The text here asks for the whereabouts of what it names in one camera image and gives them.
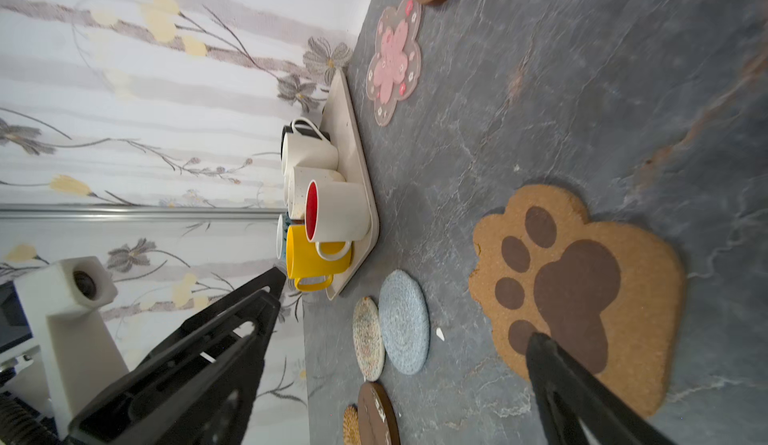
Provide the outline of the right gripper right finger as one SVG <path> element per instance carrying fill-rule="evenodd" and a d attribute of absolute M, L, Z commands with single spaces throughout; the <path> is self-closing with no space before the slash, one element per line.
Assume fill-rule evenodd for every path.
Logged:
<path fill-rule="evenodd" d="M 535 332 L 526 365 L 542 428 L 550 444 L 671 442 L 600 383 L 548 335 Z"/>

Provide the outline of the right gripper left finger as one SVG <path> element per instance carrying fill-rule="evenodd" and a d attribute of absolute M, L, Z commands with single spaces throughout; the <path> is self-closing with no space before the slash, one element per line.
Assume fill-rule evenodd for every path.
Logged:
<path fill-rule="evenodd" d="M 187 319 L 70 423 L 71 444 L 239 444 L 281 309 L 273 267 Z"/>

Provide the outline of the brown paw cork coaster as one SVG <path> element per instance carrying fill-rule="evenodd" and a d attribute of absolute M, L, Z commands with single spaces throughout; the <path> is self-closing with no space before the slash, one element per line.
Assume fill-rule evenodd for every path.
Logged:
<path fill-rule="evenodd" d="M 469 292 L 508 367 L 529 374 L 544 333 L 635 413 L 649 417 L 669 384 L 686 277 L 678 253 L 637 226 L 594 221 L 574 193 L 518 189 L 474 228 Z"/>

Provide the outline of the wicker rattan round coaster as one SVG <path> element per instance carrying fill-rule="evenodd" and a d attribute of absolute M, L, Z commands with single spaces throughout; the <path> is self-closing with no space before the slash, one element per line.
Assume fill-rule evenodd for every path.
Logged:
<path fill-rule="evenodd" d="M 355 405 L 348 406 L 343 413 L 342 437 L 344 445 L 360 445 L 358 411 Z"/>

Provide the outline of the multicolour woven round coaster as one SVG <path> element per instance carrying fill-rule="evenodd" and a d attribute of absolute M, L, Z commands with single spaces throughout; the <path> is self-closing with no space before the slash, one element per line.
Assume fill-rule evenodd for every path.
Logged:
<path fill-rule="evenodd" d="M 364 379 L 376 382 L 382 374 L 386 352 L 378 308 L 372 298 L 363 297 L 357 302 L 352 335 L 356 360 Z"/>

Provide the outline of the light blue woven coaster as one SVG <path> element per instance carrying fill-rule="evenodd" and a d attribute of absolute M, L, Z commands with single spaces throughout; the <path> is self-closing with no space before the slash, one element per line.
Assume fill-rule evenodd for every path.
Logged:
<path fill-rule="evenodd" d="M 422 289 L 407 272 L 394 270 L 382 283 L 379 316 L 393 366 L 402 374 L 417 374 L 429 351 L 430 321 Z"/>

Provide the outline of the glossy brown round coaster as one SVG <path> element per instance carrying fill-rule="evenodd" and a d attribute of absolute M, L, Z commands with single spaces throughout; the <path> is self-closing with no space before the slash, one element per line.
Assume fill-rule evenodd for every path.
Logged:
<path fill-rule="evenodd" d="M 362 445 L 400 445 L 396 414 L 379 383 L 365 382 L 358 395 L 358 428 Z"/>

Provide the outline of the pink flower silicone coaster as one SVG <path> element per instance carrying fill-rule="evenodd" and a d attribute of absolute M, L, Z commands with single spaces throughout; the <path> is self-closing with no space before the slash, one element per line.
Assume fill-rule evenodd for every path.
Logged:
<path fill-rule="evenodd" d="M 386 7 L 376 25 L 365 90 L 379 126 L 389 124 L 397 105 L 418 85 L 422 55 L 417 35 L 422 15 L 417 0 L 402 0 L 398 7 Z"/>

